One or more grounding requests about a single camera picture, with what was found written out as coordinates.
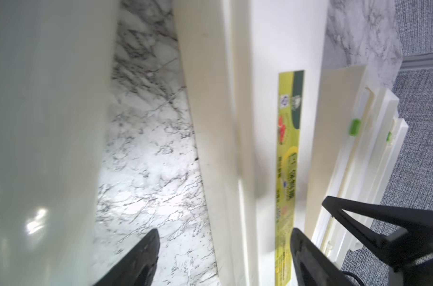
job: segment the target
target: white marble surface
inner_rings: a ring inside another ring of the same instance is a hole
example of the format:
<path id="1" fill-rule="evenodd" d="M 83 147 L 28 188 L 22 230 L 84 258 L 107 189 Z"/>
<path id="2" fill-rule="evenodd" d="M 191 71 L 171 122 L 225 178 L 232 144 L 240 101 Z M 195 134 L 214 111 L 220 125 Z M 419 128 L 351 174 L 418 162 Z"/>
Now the white marble surface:
<path id="1" fill-rule="evenodd" d="M 122 1 L 93 281 L 152 228 L 153 285 L 219 285 L 171 0 Z"/>
<path id="2" fill-rule="evenodd" d="M 368 64 L 392 88 L 402 63 L 394 0 L 330 0 L 323 68 Z"/>

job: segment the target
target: green clip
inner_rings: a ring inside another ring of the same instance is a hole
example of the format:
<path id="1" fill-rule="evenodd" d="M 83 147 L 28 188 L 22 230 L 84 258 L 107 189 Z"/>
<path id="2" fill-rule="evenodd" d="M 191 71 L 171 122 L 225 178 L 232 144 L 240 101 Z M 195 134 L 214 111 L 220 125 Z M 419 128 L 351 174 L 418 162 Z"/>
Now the green clip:
<path id="1" fill-rule="evenodd" d="M 361 127 L 361 119 L 358 118 L 354 119 L 351 122 L 350 131 L 348 132 L 348 134 L 350 136 L 356 137 L 359 134 L 360 127 Z"/>

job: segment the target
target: marble veining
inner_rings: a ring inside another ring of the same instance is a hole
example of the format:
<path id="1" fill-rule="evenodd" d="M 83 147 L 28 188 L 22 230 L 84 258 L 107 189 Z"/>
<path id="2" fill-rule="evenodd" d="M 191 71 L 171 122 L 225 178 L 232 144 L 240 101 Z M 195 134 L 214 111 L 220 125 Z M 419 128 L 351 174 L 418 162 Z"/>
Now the marble veining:
<path id="1" fill-rule="evenodd" d="M 392 88 L 402 63 L 394 0 L 330 0 L 323 68 L 367 64 Z"/>
<path id="2" fill-rule="evenodd" d="M 93 282 L 152 228 L 153 285 L 220 285 L 171 0 L 123 0 L 99 177 Z"/>

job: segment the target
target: yellow sticker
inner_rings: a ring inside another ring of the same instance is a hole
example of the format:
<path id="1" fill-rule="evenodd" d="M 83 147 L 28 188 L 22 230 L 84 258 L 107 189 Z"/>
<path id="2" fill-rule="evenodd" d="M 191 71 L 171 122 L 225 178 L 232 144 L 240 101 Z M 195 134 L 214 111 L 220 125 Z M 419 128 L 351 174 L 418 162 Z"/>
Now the yellow sticker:
<path id="1" fill-rule="evenodd" d="M 297 155 L 304 71 L 279 75 L 277 183 L 276 183 L 276 286 L 291 280 L 290 237 L 294 227 Z"/>

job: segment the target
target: black cable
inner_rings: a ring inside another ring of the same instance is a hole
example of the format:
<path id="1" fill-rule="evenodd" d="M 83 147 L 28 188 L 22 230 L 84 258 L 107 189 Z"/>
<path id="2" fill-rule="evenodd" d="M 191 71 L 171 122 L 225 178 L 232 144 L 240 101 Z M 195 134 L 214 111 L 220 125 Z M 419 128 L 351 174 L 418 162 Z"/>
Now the black cable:
<path id="1" fill-rule="evenodd" d="M 353 277 L 358 282 L 359 285 L 364 286 L 364 283 L 361 281 L 361 279 L 359 279 L 358 276 L 356 276 L 356 274 L 348 271 L 342 271 L 342 274 Z"/>

